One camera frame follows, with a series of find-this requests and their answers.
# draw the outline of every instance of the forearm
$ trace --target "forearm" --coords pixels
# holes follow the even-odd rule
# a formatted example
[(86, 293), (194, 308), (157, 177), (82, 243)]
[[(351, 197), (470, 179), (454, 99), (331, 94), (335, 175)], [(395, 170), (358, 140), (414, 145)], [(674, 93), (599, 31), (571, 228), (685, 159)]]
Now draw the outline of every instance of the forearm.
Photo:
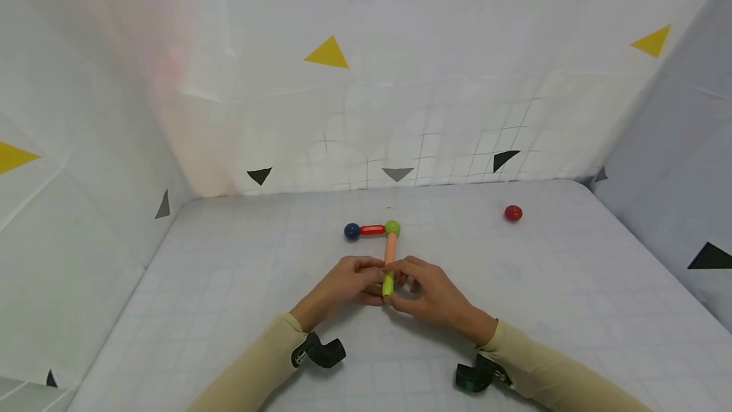
[(305, 334), (292, 315), (276, 317), (259, 339), (188, 407), (188, 412), (258, 411), (262, 402), (297, 370), (293, 351)]
[(536, 341), (506, 322), (480, 354), (506, 370), (521, 396), (554, 412), (650, 411), (602, 375)]

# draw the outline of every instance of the wrist strap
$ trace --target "wrist strap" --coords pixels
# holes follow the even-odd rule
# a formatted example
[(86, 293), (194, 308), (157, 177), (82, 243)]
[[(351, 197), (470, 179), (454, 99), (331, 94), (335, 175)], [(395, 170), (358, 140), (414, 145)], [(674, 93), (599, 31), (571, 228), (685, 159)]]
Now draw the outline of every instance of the wrist strap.
[(507, 387), (513, 388), (513, 382), (506, 374), (506, 370), (483, 355), (475, 356), (475, 367), (458, 364), (456, 369), (456, 386), (468, 393), (480, 393), (493, 382), (499, 379)]
[(330, 369), (346, 358), (346, 349), (343, 348), (340, 339), (333, 339), (326, 345), (323, 345), (317, 334), (309, 332), (304, 343), (296, 348), (290, 356), (290, 360), (295, 369), (300, 367), (300, 364), (305, 359), (305, 355), (320, 367)]

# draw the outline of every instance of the red ball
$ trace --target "red ball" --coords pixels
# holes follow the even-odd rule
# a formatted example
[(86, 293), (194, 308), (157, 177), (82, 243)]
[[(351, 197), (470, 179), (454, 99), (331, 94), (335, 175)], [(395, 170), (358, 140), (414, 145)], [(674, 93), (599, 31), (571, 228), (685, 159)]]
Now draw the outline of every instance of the red ball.
[(524, 216), (524, 211), (521, 210), (518, 205), (509, 205), (506, 207), (504, 216), (508, 221), (516, 223), (516, 221), (520, 220), (521, 217)]

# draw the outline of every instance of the hand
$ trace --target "hand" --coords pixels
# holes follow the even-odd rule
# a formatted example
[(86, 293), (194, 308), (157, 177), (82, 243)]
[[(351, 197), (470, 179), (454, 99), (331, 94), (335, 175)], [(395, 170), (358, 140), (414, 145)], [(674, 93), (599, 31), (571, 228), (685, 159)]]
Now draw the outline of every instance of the hand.
[(312, 331), (319, 322), (333, 315), (348, 301), (381, 306), (384, 282), (384, 261), (370, 256), (341, 258), (330, 272), (290, 311), (304, 332)]
[(456, 329), (478, 346), (485, 345), (492, 339), (498, 321), (471, 305), (440, 267), (408, 256), (387, 264), (384, 272), (389, 271), (412, 277), (414, 281), (411, 292), (421, 289), (420, 296), (416, 299), (387, 296), (386, 304), (395, 310), (435, 325)]

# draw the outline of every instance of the white floor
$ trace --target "white floor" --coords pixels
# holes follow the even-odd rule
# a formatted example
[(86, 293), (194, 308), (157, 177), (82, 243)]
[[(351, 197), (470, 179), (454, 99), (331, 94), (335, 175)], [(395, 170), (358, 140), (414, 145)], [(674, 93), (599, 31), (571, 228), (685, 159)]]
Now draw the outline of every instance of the white floor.
[[(524, 209), (518, 224), (502, 219), (509, 204)], [(387, 219), (402, 225), (399, 256), (440, 264), (473, 304), (654, 410), (732, 404), (732, 336), (589, 191), (551, 181), (189, 203), (69, 411), (182, 411), (339, 258), (382, 256), (383, 238), (347, 243), (346, 223)], [(267, 411), (535, 408), (496, 387), (454, 389), (471, 346), (388, 310), (352, 306), (317, 331), (347, 358), (307, 365)]]

